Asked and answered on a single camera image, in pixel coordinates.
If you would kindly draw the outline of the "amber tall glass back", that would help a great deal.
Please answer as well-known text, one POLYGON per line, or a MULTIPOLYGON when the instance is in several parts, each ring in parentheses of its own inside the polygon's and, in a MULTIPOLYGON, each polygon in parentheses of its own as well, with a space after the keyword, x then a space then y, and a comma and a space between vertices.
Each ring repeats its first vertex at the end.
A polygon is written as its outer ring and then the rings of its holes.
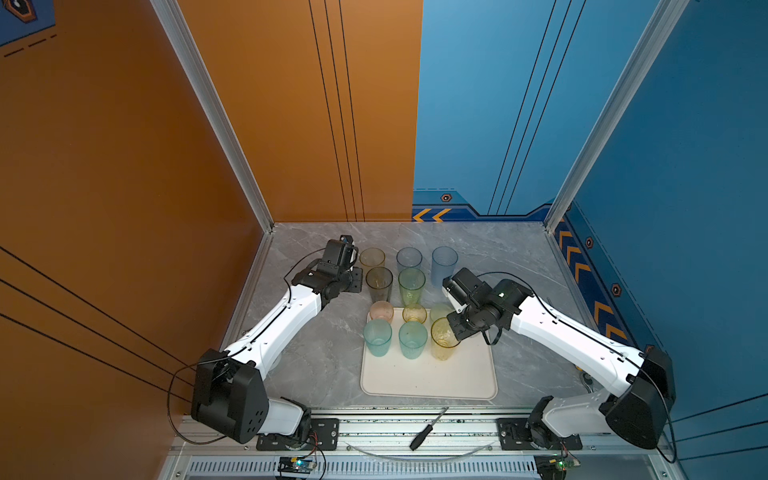
POLYGON ((381 267, 385 265, 386 254, 380 248, 367 248, 360 253, 359 262, 364 269, 381 267))

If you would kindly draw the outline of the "green tall glass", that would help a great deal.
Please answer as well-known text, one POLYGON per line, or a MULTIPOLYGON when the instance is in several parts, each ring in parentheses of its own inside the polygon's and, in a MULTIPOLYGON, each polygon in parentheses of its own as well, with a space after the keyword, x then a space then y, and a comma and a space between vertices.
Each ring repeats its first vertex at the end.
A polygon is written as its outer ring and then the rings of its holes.
POLYGON ((404 306, 419 304, 426 276, 419 268, 406 268, 399 273, 398 284, 404 306))

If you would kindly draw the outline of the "teal tall glass back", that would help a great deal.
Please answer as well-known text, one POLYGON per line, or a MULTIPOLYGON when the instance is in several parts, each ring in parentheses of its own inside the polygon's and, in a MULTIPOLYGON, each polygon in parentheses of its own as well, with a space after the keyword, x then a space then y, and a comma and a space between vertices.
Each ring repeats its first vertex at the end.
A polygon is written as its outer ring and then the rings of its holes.
POLYGON ((428 340, 427 330, 422 323, 405 322, 399 328, 398 340, 403 356, 415 360, 425 348, 428 340))

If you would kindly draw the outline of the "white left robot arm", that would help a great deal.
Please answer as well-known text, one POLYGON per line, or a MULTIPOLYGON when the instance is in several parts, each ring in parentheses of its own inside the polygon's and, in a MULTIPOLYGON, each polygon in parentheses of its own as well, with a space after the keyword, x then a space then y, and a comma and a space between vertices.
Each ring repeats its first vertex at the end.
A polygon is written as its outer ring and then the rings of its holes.
POLYGON ((264 380, 299 331, 341 293, 362 290, 363 270, 328 276, 314 265, 288 284, 278 304, 243 337, 222 351, 210 349, 196 365, 191 416, 219 434, 245 444, 258 435, 283 436, 302 445, 311 430, 311 409, 271 398, 264 380))

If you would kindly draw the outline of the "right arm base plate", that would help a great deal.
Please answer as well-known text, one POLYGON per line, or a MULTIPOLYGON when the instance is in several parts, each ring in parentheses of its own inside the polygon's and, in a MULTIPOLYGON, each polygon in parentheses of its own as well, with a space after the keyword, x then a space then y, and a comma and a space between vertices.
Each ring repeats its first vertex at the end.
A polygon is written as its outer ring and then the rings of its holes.
POLYGON ((529 424, 523 418, 499 418, 497 433, 503 450, 582 450, 578 435, 558 437, 541 423, 529 424))

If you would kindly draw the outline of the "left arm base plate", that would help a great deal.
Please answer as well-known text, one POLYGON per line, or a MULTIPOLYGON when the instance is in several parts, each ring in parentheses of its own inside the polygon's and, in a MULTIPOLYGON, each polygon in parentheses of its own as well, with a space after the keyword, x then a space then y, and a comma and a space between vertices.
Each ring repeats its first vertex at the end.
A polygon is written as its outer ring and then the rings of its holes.
POLYGON ((323 451, 335 451, 339 437, 338 418, 313 418, 306 441, 299 441, 279 434, 260 435, 257 437, 258 451, 300 451, 309 452, 319 447, 323 451))

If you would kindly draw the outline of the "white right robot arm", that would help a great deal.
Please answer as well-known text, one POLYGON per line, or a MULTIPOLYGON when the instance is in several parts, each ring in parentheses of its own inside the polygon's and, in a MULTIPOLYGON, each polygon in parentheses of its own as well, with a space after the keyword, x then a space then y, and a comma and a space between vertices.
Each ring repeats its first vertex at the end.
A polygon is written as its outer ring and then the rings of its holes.
POLYGON ((635 447, 658 447, 676 400, 672 361, 665 352, 641 351, 600 335, 548 305, 522 280, 490 286, 462 269, 443 279, 442 290, 454 307, 448 323, 458 341, 485 336, 490 329, 511 331, 597 381, 591 393, 542 397, 526 421, 531 443, 550 449, 570 437, 615 434, 635 447))

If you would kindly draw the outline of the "teal tall glass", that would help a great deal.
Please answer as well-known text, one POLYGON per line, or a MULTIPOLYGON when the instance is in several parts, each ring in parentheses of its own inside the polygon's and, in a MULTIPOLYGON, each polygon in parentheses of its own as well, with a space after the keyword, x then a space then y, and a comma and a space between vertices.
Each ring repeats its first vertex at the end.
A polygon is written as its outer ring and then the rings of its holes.
POLYGON ((391 324, 385 319, 375 319, 366 323, 363 338, 369 352, 374 357, 385 356, 392 340, 391 324))
POLYGON ((427 330, 422 323, 405 322, 399 328, 398 340, 403 356, 415 360, 425 348, 428 340, 427 330))

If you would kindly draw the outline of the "dark smoky tall glass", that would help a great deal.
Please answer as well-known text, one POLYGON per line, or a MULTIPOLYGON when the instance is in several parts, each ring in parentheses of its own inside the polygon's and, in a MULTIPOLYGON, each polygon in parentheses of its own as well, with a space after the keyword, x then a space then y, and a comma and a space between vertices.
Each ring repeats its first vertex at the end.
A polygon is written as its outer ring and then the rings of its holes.
POLYGON ((393 273, 384 266, 377 266, 368 271, 365 281, 370 292, 371 300, 374 303, 379 301, 390 301, 393 280, 393 273))

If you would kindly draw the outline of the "teal tall glass front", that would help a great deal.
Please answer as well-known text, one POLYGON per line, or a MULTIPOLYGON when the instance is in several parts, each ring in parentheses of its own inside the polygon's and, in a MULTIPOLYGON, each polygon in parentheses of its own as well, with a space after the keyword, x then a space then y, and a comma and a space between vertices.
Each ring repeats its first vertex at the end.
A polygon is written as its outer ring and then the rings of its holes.
POLYGON ((369 352, 374 357, 385 356, 392 340, 391 324, 385 319, 375 319, 366 323, 363 338, 369 352))

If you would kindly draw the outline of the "yellow short glass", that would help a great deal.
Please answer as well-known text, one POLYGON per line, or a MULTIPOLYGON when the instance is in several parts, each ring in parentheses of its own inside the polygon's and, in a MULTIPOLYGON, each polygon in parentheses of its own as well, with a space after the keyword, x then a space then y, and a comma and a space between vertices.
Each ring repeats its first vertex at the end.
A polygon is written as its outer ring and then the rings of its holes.
POLYGON ((407 305, 402 310, 402 319, 404 322, 418 322, 424 324, 427 317, 427 309, 419 303, 407 305))

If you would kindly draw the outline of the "pink short glass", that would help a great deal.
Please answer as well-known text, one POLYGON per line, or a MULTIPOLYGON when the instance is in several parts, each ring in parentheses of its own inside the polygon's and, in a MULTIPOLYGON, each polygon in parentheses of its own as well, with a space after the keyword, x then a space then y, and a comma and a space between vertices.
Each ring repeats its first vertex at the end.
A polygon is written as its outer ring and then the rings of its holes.
POLYGON ((385 320, 392 323, 394 317, 394 307, 388 301, 374 302, 368 312, 369 320, 385 320))

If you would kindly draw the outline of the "blue tall glass back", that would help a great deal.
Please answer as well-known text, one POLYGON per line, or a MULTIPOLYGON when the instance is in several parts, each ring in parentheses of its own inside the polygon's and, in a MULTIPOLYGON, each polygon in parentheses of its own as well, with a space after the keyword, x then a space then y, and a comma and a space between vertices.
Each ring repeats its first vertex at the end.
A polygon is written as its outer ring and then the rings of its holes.
POLYGON ((443 280, 453 275, 459 255, 452 247, 439 246, 433 250, 431 259, 431 283, 441 288, 443 280))

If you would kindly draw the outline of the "green short glass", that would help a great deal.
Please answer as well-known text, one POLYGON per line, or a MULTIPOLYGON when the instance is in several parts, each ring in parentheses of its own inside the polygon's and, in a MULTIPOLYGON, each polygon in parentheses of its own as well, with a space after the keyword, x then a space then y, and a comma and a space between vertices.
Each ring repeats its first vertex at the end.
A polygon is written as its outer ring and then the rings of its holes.
POLYGON ((446 318, 453 311, 454 311, 454 308, 450 304, 438 303, 436 305, 433 305, 429 311, 430 321, 435 322, 441 318, 446 318))

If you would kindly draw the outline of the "yellow tall glass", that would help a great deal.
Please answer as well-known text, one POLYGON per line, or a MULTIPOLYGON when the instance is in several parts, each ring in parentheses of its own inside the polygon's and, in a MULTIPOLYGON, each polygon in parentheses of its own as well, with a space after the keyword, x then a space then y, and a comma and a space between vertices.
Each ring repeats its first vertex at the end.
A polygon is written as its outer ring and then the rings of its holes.
POLYGON ((430 335, 432 356, 439 361, 448 360, 460 344, 446 317, 439 318, 432 323, 430 335))

